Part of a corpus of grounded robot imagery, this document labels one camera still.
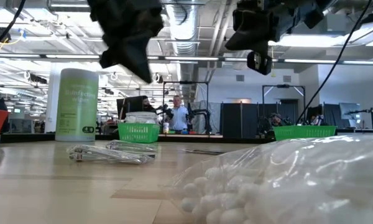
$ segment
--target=plastic bag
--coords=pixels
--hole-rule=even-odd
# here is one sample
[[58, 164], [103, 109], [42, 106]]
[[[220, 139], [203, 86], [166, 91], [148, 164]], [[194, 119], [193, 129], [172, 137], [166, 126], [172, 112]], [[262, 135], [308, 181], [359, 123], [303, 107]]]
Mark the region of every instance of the plastic bag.
[[164, 190], [197, 223], [373, 224], [373, 135], [229, 152], [188, 168]]
[[145, 154], [133, 154], [96, 146], [77, 145], [67, 149], [73, 161], [108, 161], [128, 164], [145, 164], [154, 158]]
[[134, 151], [134, 152], [156, 152], [157, 147], [151, 144], [139, 144], [120, 140], [113, 140], [105, 146], [107, 149], [119, 151]]

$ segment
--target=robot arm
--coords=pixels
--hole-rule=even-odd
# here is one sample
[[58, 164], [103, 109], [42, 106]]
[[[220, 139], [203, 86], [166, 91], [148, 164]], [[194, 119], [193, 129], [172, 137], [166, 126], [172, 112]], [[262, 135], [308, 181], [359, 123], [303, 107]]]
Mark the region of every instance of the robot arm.
[[[304, 22], [309, 28], [323, 18], [336, 0], [240, 0], [233, 12], [236, 33], [226, 43], [229, 50], [252, 50], [247, 66], [263, 75], [270, 73], [268, 41]], [[91, 19], [98, 21], [108, 46], [99, 63], [103, 68], [121, 64], [147, 83], [152, 83], [146, 47], [163, 28], [160, 0], [88, 0]]]

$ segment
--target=green plastic basket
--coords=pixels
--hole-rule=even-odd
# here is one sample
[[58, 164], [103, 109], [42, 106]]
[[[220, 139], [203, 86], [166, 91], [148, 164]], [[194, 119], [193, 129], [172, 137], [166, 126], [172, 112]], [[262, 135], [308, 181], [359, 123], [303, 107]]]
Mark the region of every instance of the green plastic basket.
[[334, 136], [336, 126], [282, 126], [274, 127], [277, 141], [295, 138], [320, 138]]
[[157, 124], [119, 123], [117, 126], [120, 140], [136, 143], [156, 142], [160, 131]]

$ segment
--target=man in blue shirt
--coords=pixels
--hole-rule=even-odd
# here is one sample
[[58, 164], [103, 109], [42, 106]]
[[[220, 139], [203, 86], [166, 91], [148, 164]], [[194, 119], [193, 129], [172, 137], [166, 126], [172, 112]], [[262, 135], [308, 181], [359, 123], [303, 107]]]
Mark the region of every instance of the man in blue shirt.
[[174, 96], [173, 98], [174, 107], [172, 108], [173, 118], [170, 120], [170, 129], [173, 131], [183, 131], [187, 129], [187, 114], [188, 110], [181, 106], [181, 98]]

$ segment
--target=white wall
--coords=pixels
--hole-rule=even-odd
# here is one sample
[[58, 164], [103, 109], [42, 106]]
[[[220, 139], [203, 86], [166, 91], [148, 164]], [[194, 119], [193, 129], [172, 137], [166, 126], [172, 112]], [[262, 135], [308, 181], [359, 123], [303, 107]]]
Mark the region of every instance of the white wall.
[[[311, 97], [314, 95], [314, 93], [317, 91], [319, 87], [319, 76], [318, 76], [318, 66], [313, 65], [310, 66], [308, 69], [302, 71], [300, 74], [298, 74], [300, 85], [305, 86], [305, 97], [306, 97], [306, 103], [308, 104]], [[319, 101], [319, 95], [315, 97], [315, 99], [312, 101], [311, 106], [318, 106]], [[298, 105], [298, 108], [300, 112], [304, 110], [303, 103], [300, 102]]]
[[[319, 82], [322, 83], [331, 65], [319, 65]], [[320, 92], [320, 101], [332, 104], [359, 103], [362, 109], [373, 107], [373, 66], [337, 65]], [[365, 127], [371, 128], [370, 114], [362, 117]]]
[[[200, 68], [200, 80], [206, 76], [207, 69]], [[244, 75], [244, 82], [237, 82], [236, 75]], [[275, 77], [272, 74], [261, 75], [253, 70], [234, 70], [231, 68], [217, 69], [209, 85], [209, 102], [221, 103], [229, 101], [229, 98], [250, 98], [252, 103], [262, 102], [262, 85], [283, 84], [283, 76], [291, 75], [292, 82], [289, 85], [299, 85], [298, 74], [292, 69], [275, 69]], [[198, 92], [198, 100], [206, 98], [206, 93]], [[302, 99], [293, 89], [274, 88], [265, 97], [266, 103], [275, 103], [278, 99]]]

